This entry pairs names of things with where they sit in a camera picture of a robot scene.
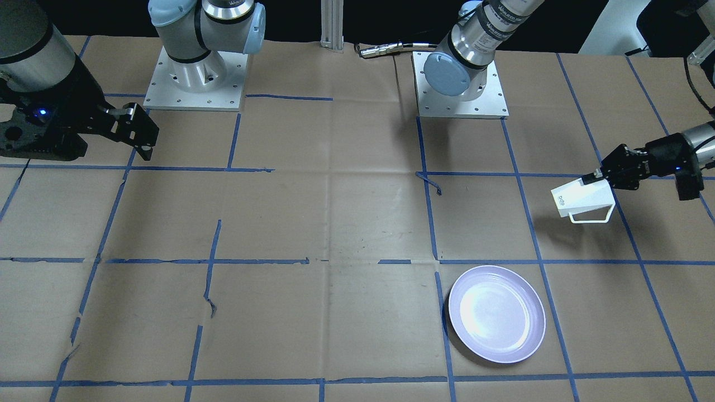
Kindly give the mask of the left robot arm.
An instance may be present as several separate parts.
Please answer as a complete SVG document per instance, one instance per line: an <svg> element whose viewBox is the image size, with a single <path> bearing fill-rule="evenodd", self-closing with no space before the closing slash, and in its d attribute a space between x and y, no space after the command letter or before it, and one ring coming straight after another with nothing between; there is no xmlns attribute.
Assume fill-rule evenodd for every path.
<svg viewBox="0 0 715 402"><path fill-rule="evenodd" d="M426 59L423 72L430 87L447 97L475 98L487 79L495 50L541 5L539 1L478 1L458 18L444 40ZM695 199L704 189L702 171L713 167L713 122L668 135L631 149L622 144L600 168L575 185L595 190L637 190L651 176L676 179L679 199Z"/></svg>

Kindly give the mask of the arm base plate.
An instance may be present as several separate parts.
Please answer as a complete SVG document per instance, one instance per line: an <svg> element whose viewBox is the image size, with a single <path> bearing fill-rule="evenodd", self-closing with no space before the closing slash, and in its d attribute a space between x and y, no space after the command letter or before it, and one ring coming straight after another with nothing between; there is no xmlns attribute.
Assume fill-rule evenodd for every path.
<svg viewBox="0 0 715 402"><path fill-rule="evenodd" d="M509 115L495 61L481 71L450 54L413 53L418 114L436 118L501 119Z"/></svg>
<svg viewBox="0 0 715 402"><path fill-rule="evenodd" d="M213 51L185 64L161 49L146 90L144 107L152 110L239 112L250 57Z"/></svg>

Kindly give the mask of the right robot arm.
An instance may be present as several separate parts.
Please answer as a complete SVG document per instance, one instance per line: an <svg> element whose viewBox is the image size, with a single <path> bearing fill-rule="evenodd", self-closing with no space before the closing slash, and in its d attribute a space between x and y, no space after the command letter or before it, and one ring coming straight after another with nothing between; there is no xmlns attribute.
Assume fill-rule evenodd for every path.
<svg viewBox="0 0 715 402"><path fill-rule="evenodd" d="M84 157L84 134L133 147L149 161L159 128L136 103L120 108L100 85L47 13L34 1L1 4L1 154L19 159L71 162Z"/></svg>

